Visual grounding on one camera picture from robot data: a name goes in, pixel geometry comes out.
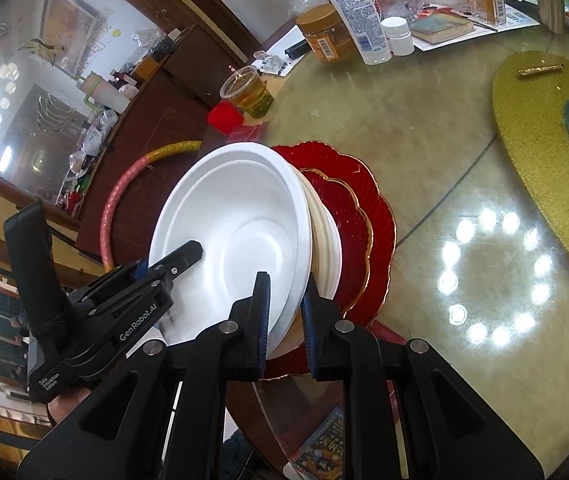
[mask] ceiling light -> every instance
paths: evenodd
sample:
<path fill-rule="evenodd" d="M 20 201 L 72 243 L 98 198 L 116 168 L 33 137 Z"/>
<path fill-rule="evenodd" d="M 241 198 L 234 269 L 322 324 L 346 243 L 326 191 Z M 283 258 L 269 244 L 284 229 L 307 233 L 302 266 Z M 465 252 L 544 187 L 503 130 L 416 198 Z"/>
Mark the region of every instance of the ceiling light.
<path fill-rule="evenodd" d="M 473 344 L 478 344 L 484 341 L 487 336 L 487 327 L 482 323 L 476 323 L 469 327 L 467 331 L 467 337 Z"/>
<path fill-rule="evenodd" d="M 523 239 L 523 245 L 525 246 L 525 249 L 527 251 L 533 251 L 538 245 L 538 240 L 539 240 L 538 229 L 534 227 L 533 229 L 527 231 L 527 234 L 525 234 L 525 238 Z"/>
<path fill-rule="evenodd" d="M 509 212 L 505 215 L 502 219 L 502 230 L 506 232 L 508 235 L 512 235 L 518 228 L 520 227 L 520 217 L 512 212 Z"/>
<path fill-rule="evenodd" d="M 455 237 L 458 238 L 463 244 L 469 242 L 476 232 L 470 220 L 465 219 L 458 224 L 458 229 L 455 230 Z"/>
<path fill-rule="evenodd" d="M 514 320 L 514 325 L 516 326 L 516 330 L 524 334 L 533 328 L 535 319 L 531 314 L 518 314 Z"/>
<path fill-rule="evenodd" d="M 551 290 L 546 283 L 536 283 L 531 291 L 531 301 L 535 304 L 544 303 L 551 296 Z"/>
<path fill-rule="evenodd" d="M 458 244 L 453 242 L 447 242 L 443 247 L 443 260 L 447 267 L 455 265 L 455 263 L 460 259 L 460 247 Z"/>
<path fill-rule="evenodd" d="M 467 320 L 467 309 L 460 304 L 449 307 L 449 323 L 454 326 L 462 325 Z"/>
<path fill-rule="evenodd" d="M 540 258 L 533 264 L 533 273 L 536 276 L 544 276 L 547 272 L 551 270 L 551 256 L 549 254 L 543 254 Z"/>
<path fill-rule="evenodd" d="M 509 330 L 507 330 L 503 326 L 499 326 L 491 334 L 491 341 L 496 346 L 504 346 L 507 343 L 509 343 L 510 339 L 511 339 L 511 334 L 509 333 Z"/>
<path fill-rule="evenodd" d="M 478 220 L 485 231 L 493 231 L 498 223 L 498 216 L 494 210 L 485 207 L 478 216 Z"/>
<path fill-rule="evenodd" d="M 451 294 L 458 288 L 458 276 L 451 270 L 446 270 L 438 280 L 438 290 L 443 294 Z"/>

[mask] screw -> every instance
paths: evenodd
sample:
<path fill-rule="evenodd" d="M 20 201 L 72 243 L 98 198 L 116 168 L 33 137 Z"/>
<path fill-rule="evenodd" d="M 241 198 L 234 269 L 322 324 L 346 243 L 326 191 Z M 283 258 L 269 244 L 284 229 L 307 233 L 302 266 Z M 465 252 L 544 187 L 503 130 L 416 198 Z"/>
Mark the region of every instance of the screw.
<path fill-rule="evenodd" d="M 429 350 L 429 343 L 424 339 L 414 339 L 409 343 L 409 348 L 411 348 L 416 354 L 425 354 Z"/>
<path fill-rule="evenodd" d="M 238 327 L 239 327 L 238 323 L 236 323 L 232 319 L 226 319 L 225 321 L 223 321 L 218 325 L 220 332 L 222 332 L 223 334 L 233 334 L 236 330 L 238 330 Z"/>
<path fill-rule="evenodd" d="M 164 344 L 162 343 L 162 341 L 160 341 L 159 339 L 151 339 L 150 341 L 147 341 L 144 344 L 144 346 L 142 347 L 142 350 L 147 355 L 155 355 L 155 354 L 159 354 L 160 352 L 162 352 L 163 348 L 164 348 Z"/>
<path fill-rule="evenodd" d="M 336 330 L 338 330 L 338 332 L 341 332 L 343 334 L 347 334 L 349 332 L 351 332 L 356 325 L 354 325 L 351 321 L 346 320 L 346 319 L 341 319 L 340 321 L 338 321 L 335 325 Z"/>

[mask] red scalloped plate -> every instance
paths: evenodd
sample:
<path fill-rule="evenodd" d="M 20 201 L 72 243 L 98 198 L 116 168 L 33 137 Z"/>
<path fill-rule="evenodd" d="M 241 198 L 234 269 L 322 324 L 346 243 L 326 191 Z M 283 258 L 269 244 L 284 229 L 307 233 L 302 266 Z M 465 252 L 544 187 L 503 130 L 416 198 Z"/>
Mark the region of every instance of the red scalloped plate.
<path fill-rule="evenodd" d="M 344 181 L 356 193 L 360 208 L 371 222 L 374 236 L 369 256 L 369 282 L 345 317 L 361 326 L 368 326 L 385 304 L 389 290 L 389 269 L 396 248 L 396 222 L 389 204 L 378 190 L 372 172 L 356 157 L 337 152 L 330 145 L 316 140 L 295 146 L 274 146 L 273 149 L 303 173 L 304 170 L 320 170 L 330 178 Z M 291 359 L 290 354 L 299 351 L 304 355 L 304 349 L 297 348 L 267 362 L 265 378 L 308 373 L 306 357 L 304 368 L 298 359 Z"/>
<path fill-rule="evenodd" d="M 336 221 L 342 246 L 342 270 L 334 300 L 343 312 L 362 297 L 369 282 L 369 254 L 373 246 L 371 222 L 360 208 L 356 193 L 344 181 L 329 178 L 322 171 L 306 169 L 301 172 L 318 192 L 322 203 Z M 296 314 L 290 330 L 302 331 L 302 318 Z M 287 374 L 307 374 L 307 358 L 303 345 L 287 354 L 266 362 L 265 379 Z"/>
<path fill-rule="evenodd" d="M 343 268 L 333 299 L 344 313 L 362 297 L 369 282 L 369 255 L 373 247 L 371 222 L 349 184 L 319 170 L 305 169 L 301 173 L 318 192 L 340 233 Z"/>

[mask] framed painting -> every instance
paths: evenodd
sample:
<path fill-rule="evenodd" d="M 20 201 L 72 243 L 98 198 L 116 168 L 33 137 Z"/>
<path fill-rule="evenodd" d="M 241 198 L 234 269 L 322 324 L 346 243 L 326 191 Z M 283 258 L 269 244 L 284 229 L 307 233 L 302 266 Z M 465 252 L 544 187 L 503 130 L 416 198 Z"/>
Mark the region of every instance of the framed painting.
<path fill-rule="evenodd" d="M 78 67 L 99 12 L 82 0 L 44 0 L 40 39 L 55 48 L 54 66 L 70 77 L 80 75 Z"/>

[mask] stack of plates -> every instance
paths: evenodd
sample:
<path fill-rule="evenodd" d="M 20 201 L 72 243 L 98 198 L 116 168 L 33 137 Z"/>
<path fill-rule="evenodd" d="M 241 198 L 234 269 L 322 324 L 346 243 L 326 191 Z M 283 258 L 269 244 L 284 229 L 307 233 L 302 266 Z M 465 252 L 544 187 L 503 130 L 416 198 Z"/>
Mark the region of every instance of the stack of plates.
<path fill-rule="evenodd" d="M 204 254 L 174 283 L 174 305 L 160 322 L 167 343 L 227 319 L 265 270 L 265 377 L 274 378 L 308 372 L 299 305 L 309 272 L 347 319 L 373 320 L 388 288 L 395 222 L 359 160 L 320 142 L 274 149 L 242 142 L 210 153 L 178 182 L 156 225 L 150 266 L 188 240 Z"/>

